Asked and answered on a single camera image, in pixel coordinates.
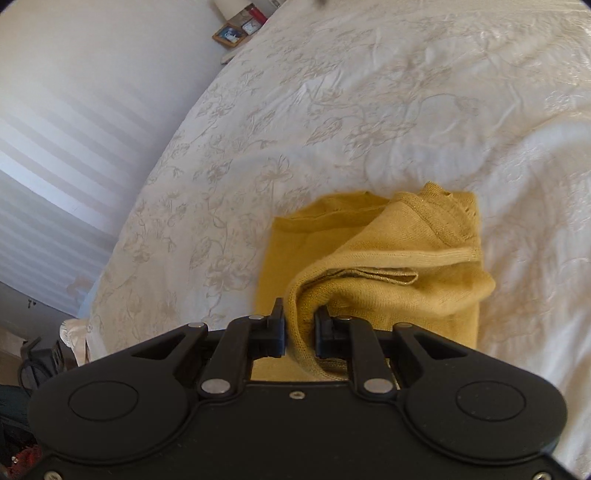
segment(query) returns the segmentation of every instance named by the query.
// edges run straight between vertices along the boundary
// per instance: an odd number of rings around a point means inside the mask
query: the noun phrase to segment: picture frame
[[[261,27],[262,25],[255,18],[251,18],[248,22],[244,23],[242,29],[247,35],[252,35],[253,33],[259,31]]]
[[[237,27],[236,25],[227,22],[212,36],[212,38],[222,45],[234,48],[240,45],[247,36],[248,35],[241,27]]]

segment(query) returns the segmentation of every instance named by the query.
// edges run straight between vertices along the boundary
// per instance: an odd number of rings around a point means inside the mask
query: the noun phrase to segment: bed
[[[92,358],[252,312],[274,216],[429,180],[478,195],[479,348],[566,396],[591,471],[591,13],[573,0],[290,0],[225,67],[137,198]]]

